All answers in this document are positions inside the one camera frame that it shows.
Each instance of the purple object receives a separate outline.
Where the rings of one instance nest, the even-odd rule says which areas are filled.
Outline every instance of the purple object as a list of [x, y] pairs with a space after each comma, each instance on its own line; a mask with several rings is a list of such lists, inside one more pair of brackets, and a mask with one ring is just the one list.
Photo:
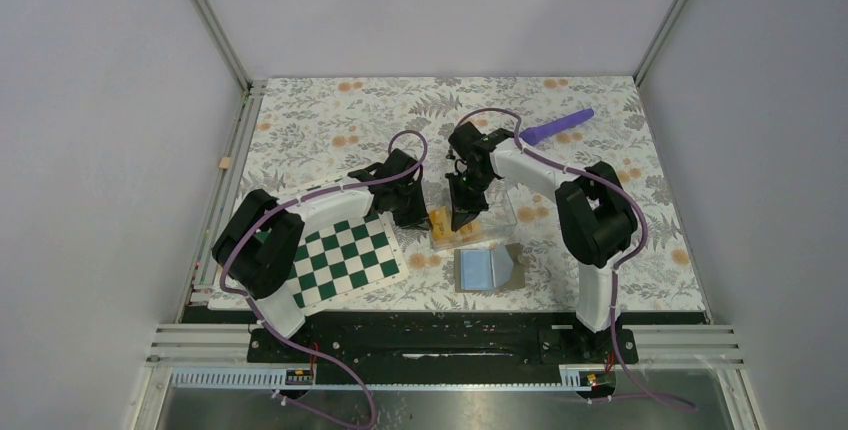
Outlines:
[[537, 143], [550, 137], [551, 135], [556, 135], [557, 133], [563, 130], [568, 130], [569, 128], [580, 125], [586, 120], [592, 118], [594, 115], [594, 110], [592, 110], [591, 108], [586, 108], [580, 110], [579, 112], [572, 113], [571, 115], [566, 115], [562, 118], [558, 118], [553, 122], [548, 122], [544, 125], [524, 129], [521, 131], [519, 136], [522, 140], [529, 143], [530, 145], [536, 145]]

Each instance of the gray floor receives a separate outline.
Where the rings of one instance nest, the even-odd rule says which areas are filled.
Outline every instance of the gray floor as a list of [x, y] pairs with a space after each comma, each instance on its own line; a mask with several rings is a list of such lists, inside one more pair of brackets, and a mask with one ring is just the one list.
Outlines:
[[[619, 374], [617, 394], [635, 387]], [[378, 429], [722, 429], [732, 428], [724, 397], [711, 374], [654, 371], [652, 389], [677, 393], [695, 401], [700, 411], [686, 415], [650, 401], [610, 405], [564, 403], [574, 395], [561, 392], [375, 392]], [[340, 428], [303, 410], [281, 407], [270, 393], [255, 390], [172, 389], [160, 429], [225, 430]], [[367, 420], [368, 405], [361, 392], [314, 391], [302, 401], [344, 419]]]

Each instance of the green square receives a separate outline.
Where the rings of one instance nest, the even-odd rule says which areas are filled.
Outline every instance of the green square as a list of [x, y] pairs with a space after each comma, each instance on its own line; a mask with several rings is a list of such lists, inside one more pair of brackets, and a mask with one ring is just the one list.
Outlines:
[[373, 267], [379, 262], [379, 260], [377, 260], [377, 254], [374, 252], [363, 253], [359, 258], [362, 259], [362, 266], [365, 268]]
[[309, 257], [309, 262], [312, 263], [312, 269], [318, 270], [319, 268], [324, 268], [327, 266], [327, 255], [324, 253], [319, 253], [314, 257]]
[[359, 252], [356, 250], [355, 243], [348, 243], [347, 245], [342, 247], [342, 256], [345, 259], [355, 257]]
[[321, 295], [321, 300], [326, 300], [336, 296], [336, 286], [333, 282], [327, 282], [324, 285], [318, 286], [318, 294]]
[[300, 290], [308, 290], [315, 285], [318, 285], [318, 282], [315, 281], [314, 273], [307, 273], [306, 275], [297, 279], [298, 283], [300, 283]]
[[374, 244], [374, 248], [385, 247], [389, 244], [389, 239], [386, 237], [385, 233], [378, 233], [371, 237], [371, 243]]
[[394, 260], [381, 263], [380, 268], [383, 270], [383, 276], [385, 277], [391, 277], [396, 273], [400, 273], [400, 269], [397, 268], [397, 262]]
[[330, 235], [329, 237], [322, 238], [321, 243], [324, 245], [324, 250], [332, 250], [334, 248], [339, 248], [339, 239], [336, 238], [335, 235]]
[[332, 275], [333, 278], [341, 278], [347, 275], [347, 267], [345, 266], [344, 262], [334, 263], [330, 265], [330, 275]]
[[365, 272], [360, 270], [350, 274], [350, 283], [353, 285], [353, 288], [359, 288], [368, 283], [368, 277], [365, 275]]
[[350, 229], [350, 232], [353, 233], [353, 238], [356, 240], [362, 240], [368, 238], [368, 229], [365, 228], [365, 225], [359, 225], [358, 227], [353, 227]]
[[297, 251], [294, 252], [294, 261], [299, 262], [301, 260], [305, 260], [308, 256], [309, 251], [306, 249], [306, 245], [301, 245], [297, 247]]

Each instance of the table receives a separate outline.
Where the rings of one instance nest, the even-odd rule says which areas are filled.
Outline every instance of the table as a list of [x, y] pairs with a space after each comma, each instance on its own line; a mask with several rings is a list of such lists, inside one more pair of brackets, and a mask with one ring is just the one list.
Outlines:
[[[701, 311], [704, 299], [692, 267], [671, 191], [660, 167], [632, 78], [275, 78], [267, 82], [237, 199], [264, 188], [272, 195], [386, 157], [386, 145], [403, 129], [420, 131], [430, 145], [423, 188], [431, 200], [452, 170], [447, 137], [468, 112], [513, 110], [525, 126], [592, 107], [595, 117], [542, 141], [537, 148], [588, 166], [598, 160], [618, 170], [624, 189], [645, 212], [648, 247], [621, 270], [624, 310]], [[512, 129], [499, 114], [479, 114], [482, 131]], [[399, 148], [420, 155], [420, 143], [403, 137]], [[573, 311], [577, 261], [558, 231], [554, 205], [521, 185], [510, 191], [529, 262], [526, 287], [493, 295], [454, 291], [453, 252], [434, 252], [420, 231], [395, 229], [410, 276], [349, 300], [346, 310]]]

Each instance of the light blue object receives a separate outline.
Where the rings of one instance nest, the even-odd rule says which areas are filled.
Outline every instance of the light blue object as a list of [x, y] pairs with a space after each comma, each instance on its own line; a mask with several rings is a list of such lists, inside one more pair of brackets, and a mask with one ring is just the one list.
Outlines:
[[503, 245], [491, 250], [460, 250], [460, 286], [463, 290], [493, 290], [509, 281], [513, 265]]

